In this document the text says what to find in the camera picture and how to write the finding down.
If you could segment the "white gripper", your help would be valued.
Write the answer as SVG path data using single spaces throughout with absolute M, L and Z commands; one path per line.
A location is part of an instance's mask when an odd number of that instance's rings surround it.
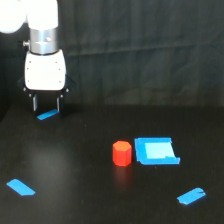
M 50 55 L 26 53 L 24 76 L 18 80 L 23 91 L 62 91 L 68 92 L 75 82 L 67 76 L 66 63 L 62 50 Z M 63 113 L 64 96 L 57 97 L 57 110 Z M 37 113 L 38 97 L 32 96 L 33 113 Z

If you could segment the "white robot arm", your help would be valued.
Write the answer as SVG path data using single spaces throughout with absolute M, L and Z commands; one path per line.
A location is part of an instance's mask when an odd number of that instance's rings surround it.
M 38 108 L 38 91 L 57 91 L 57 108 L 38 115 L 44 120 L 62 111 L 63 100 L 74 81 L 67 76 L 63 51 L 58 43 L 57 0 L 0 0 L 0 33 L 12 34 L 26 23 L 29 40 L 24 76 L 18 86 L 32 99 L 33 111 Z

